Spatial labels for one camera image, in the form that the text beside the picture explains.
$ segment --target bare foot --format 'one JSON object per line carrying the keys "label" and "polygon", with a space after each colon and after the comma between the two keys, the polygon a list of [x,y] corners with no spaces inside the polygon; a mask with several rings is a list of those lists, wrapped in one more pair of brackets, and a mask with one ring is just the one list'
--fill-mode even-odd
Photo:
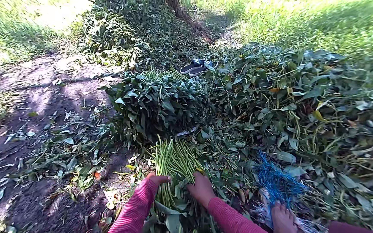
{"label": "bare foot", "polygon": [[272,208],[272,221],[274,233],[297,233],[294,215],[279,201]]}

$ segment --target shoe pair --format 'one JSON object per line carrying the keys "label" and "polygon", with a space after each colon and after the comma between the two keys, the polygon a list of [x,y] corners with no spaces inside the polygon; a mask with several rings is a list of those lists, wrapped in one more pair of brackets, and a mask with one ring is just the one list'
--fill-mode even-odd
{"label": "shoe pair", "polygon": [[209,70],[208,66],[215,68],[218,66],[218,62],[214,63],[212,61],[205,61],[202,59],[193,59],[191,64],[184,66],[180,72],[181,74],[189,74],[190,77],[196,77],[207,72]]}

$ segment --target bundle of long beans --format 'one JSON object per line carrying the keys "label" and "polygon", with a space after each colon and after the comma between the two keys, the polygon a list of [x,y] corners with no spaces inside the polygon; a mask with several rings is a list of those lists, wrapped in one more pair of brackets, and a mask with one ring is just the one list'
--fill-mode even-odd
{"label": "bundle of long beans", "polygon": [[[204,168],[198,161],[196,150],[184,141],[174,141],[171,139],[161,141],[158,136],[159,144],[151,147],[152,156],[155,159],[156,175],[168,175],[175,177],[180,175],[185,177],[189,183],[195,183],[193,173],[195,171],[203,172]],[[156,194],[156,200],[168,208],[175,206],[174,194],[171,184],[161,184]]]}

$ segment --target person's left hand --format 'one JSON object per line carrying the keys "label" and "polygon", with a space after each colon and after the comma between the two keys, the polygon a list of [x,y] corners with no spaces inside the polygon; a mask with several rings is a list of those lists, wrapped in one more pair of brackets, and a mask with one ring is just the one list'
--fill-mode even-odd
{"label": "person's left hand", "polygon": [[168,183],[172,180],[172,177],[166,175],[155,175],[154,172],[149,173],[146,176],[147,179],[152,180],[157,186],[162,183]]}

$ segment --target dirt path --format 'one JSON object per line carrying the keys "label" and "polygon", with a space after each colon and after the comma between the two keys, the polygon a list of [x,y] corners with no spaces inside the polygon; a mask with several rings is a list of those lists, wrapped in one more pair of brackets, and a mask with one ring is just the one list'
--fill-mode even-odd
{"label": "dirt path", "polygon": [[0,230],[4,230],[4,224],[12,224],[18,232],[68,233],[91,229],[100,232],[99,221],[113,214],[106,207],[105,187],[115,192],[127,189],[127,184],[111,173],[121,170],[131,157],[131,153],[123,149],[110,156],[106,179],[95,181],[84,192],[73,189],[76,200],[69,193],[60,192],[70,177],[18,182],[12,175],[23,169],[20,161],[32,156],[40,145],[37,138],[5,143],[11,132],[32,131],[39,135],[55,112],[58,115],[55,124],[61,124],[68,112],[88,120],[90,110],[107,104],[104,91],[96,90],[107,81],[94,78],[105,70],[87,63],[78,65],[81,61],[79,56],[50,55],[0,71],[0,90],[12,91],[21,97],[15,112],[0,125],[0,190],[5,187],[0,200]]}

